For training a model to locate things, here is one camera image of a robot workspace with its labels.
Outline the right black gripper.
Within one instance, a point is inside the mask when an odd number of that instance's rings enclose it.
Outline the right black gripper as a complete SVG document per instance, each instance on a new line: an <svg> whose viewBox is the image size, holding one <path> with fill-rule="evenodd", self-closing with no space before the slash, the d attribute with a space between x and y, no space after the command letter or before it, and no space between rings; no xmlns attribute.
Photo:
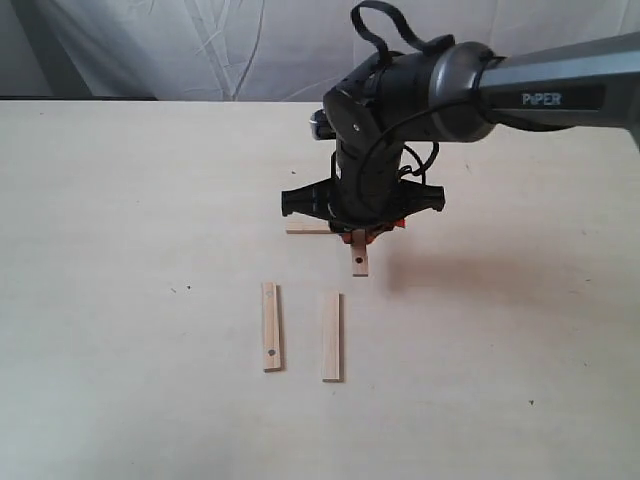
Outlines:
<svg viewBox="0 0 640 480"><path fill-rule="evenodd" d="M425 163L401 164L403 153L418 159L403 143L376 148L370 157L338 139L328 178L281 193L281 214L301 214L328 223L347 245L354 230L365 230L365 244L405 228L405 218L424 210L444 209L444 188L426 183Z"/></svg>

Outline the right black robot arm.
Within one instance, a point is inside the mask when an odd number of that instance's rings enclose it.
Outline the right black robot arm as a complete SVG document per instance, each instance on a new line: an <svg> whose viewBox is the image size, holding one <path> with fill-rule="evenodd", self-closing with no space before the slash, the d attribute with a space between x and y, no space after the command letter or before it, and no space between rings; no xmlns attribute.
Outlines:
<svg viewBox="0 0 640 480"><path fill-rule="evenodd" d="M495 126L551 132L573 127L639 132L639 37L631 33L520 56L478 42L437 39L427 51L372 55L332 87L311 119L336 144L327 179L285 191L283 215L369 239L409 215L445 204L440 186L409 171L410 142L472 143Z"/></svg>

